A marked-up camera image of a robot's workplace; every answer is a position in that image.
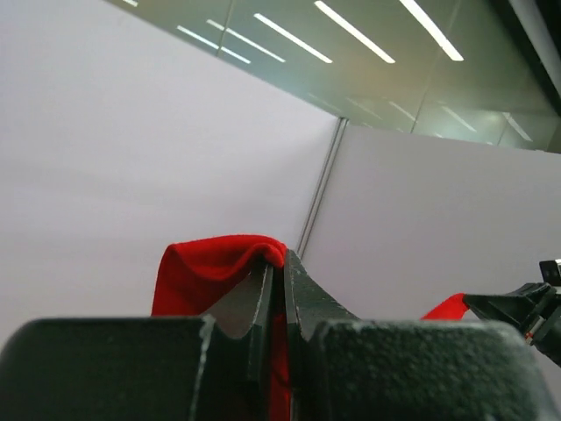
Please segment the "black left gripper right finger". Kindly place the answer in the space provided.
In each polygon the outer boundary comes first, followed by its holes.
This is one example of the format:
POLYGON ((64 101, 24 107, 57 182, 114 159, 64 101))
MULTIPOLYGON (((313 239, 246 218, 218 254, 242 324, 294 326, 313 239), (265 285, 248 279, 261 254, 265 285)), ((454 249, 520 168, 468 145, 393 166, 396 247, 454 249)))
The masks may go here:
POLYGON ((284 267, 293 420, 557 420, 529 329, 458 294, 419 321, 362 320, 300 258, 284 267))

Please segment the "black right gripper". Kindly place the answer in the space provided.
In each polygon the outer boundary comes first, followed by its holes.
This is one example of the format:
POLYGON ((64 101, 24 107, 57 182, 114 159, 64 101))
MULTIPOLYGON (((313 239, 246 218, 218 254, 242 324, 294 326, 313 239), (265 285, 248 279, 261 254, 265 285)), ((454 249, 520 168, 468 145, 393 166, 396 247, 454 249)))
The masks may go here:
POLYGON ((479 319, 529 329, 526 343, 560 366, 560 259, 539 262, 544 283, 525 283, 501 295, 466 294, 463 303, 479 319))

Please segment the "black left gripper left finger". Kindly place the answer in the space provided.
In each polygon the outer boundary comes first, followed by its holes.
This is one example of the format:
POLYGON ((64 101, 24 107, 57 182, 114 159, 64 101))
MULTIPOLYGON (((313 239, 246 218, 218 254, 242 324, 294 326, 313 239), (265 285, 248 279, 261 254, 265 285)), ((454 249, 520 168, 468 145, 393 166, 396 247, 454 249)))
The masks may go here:
POLYGON ((265 420, 273 268, 202 315, 45 318, 1 352, 4 420, 265 420))

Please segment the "red t shirt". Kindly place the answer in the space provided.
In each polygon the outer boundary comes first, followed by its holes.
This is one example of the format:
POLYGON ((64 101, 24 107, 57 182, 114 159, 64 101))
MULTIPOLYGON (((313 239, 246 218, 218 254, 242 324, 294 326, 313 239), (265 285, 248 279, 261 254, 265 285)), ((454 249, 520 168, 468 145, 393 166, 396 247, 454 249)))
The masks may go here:
MULTIPOLYGON (((287 246, 257 234, 235 234, 169 245, 158 269, 151 315, 198 316, 230 292, 259 258, 284 268, 287 246)), ((290 419, 286 310, 273 312, 269 416, 290 419)))

